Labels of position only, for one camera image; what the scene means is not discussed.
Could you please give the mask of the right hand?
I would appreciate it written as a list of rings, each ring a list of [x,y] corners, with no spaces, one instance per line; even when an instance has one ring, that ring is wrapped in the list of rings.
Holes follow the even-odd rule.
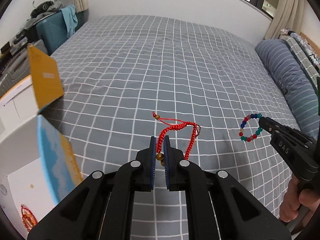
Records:
[[[285,193],[283,202],[280,205],[279,215],[282,221],[288,223],[297,218],[298,208],[303,205],[309,209],[308,213],[302,220],[302,225],[305,227],[319,206],[319,194],[310,189],[304,189],[299,193],[298,183],[299,180],[292,175],[287,192]]]

